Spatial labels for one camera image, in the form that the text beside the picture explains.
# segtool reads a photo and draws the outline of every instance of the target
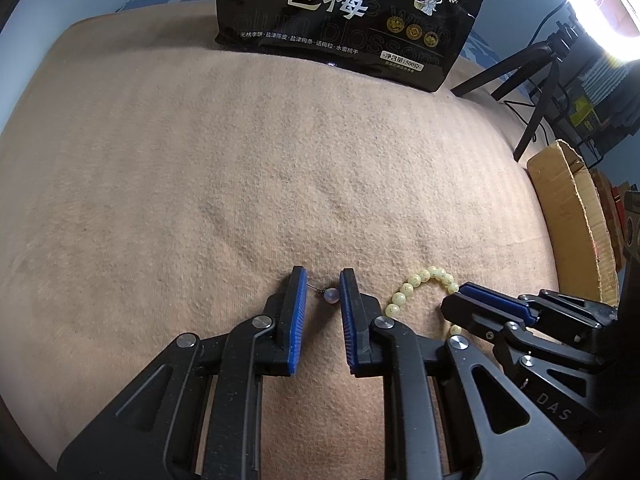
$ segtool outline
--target tripod leg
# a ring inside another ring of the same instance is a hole
[[[452,88],[451,92],[453,92],[453,95],[455,95],[456,97],[462,97],[472,90],[480,88],[482,85],[488,83],[489,81],[493,81],[494,79],[497,79],[502,75],[508,74],[509,72],[511,72],[511,70],[516,70],[517,68],[520,68],[521,66],[526,65],[531,61],[538,60],[540,57],[545,56],[549,53],[551,53],[551,48],[548,46],[548,44],[546,44],[545,41],[535,43],[531,46],[528,46],[524,50],[513,54],[513,56],[508,57],[500,63],[496,63],[492,67],[486,69],[484,72],[473,76],[471,79],[460,83],[455,88]]]
[[[532,61],[522,66],[518,71],[507,79],[504,83],[498,86],[497,89],[491,94],[496,101],[499,101],[506,97],[506,95],[515,90],[518,86],[524,83],[527,79],[535,75],[539,70],[542,70],[545,66],[551,63],[552,56],[545,56],[540,60]]]
[[[556,85],[558,84],[558,80],[560,79],[560,63],[557,59],[553,60],[551,63],[551,70],[549,71],[549,75],[546,78],[545,85],[542,87],[542,94],[540,94],[540,99],[538,100],[536,107],[533,110],[533,114],[529,120],[529,124],[524,130],[522,134],[522,138],[520,142],[516,146],[516,149],[513,150],[513,158],[516,162],[520,160],[524,150],[527,149],[527,146],[533,139],[533,135],[536,133],[538,126],[540,126],[540,121],[542,121],[542,117],[545,115],[546,108],[549,106],[551,102],[551,98],[554,95],[554,90],[556,89]]]

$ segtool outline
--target brown box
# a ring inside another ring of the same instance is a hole
[[[530,158],[527,170],[545,215],[560,292],[616,306],[616,261],[584,161],[558,140]]]

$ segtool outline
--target net weight label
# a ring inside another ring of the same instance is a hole
[[[420,72],[420,70],[424,68],[424,65],[422,63],[411,61],[406,57],[398,56],[398,54],[392,54],[391,52],[387,52],[386,50],[383,50],[380,53],[380,59],[391,61],[392,63],[398,63],[398,65],[417,70],[418,72]]]

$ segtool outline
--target black tripod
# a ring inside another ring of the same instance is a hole
[[[545,114],[546,108],[553,99],[556,85],[560,79],[560,63],[569,54],[569,50],[575,40],[578,38],[575,30],[568,25],[558,23],[560,30],[554,32],[546,41],[532,44],[514,54],[511,57],[501,61],[481,72],[471,79],[460,83],[451,91],[456,97],[462,97],[476,88],[487,84],[489,81],[498,79],[508,74],[512,70],[516,72],[502,83],[492,94],[496,101],[503,99],[509,92],[515,90],[526,80],[534,76],[537,72],[551,65],[549,74],[542,83],[542,92],[536,103],[533,114],[527,124],[527,127],[520,138],[520,142],[513,150],[513,158],[518,161],[522,157],[524,150],[533,139],[540,122]]]

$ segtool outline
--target ridged blue pad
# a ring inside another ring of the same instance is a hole
[[[302,346],[302,328],[305,324],[306,311],[306,269],[300,271],[300,279],[296,288],[296,299],[291,316],[291,326],[289,329],[289,373],[296,373],[298,361],[300,361],[300,348]]]
[[[347,292],[347,283],[344,273],[340,273],[340,310],[342,311],[342,331],[344,332],[344,349],[347,353],[349,368],[358,365],[355,349],[355,325],[351,313],[351,300]]]
[[[465,283],[460,286],[459,293],[473,300],[480,301],[498,310],[511,314],[524,320],[526,326],[533,326],[536,318],[531,315],[529,308],[523,301],[510,298],[497,292],[489,291],[473,283]]]

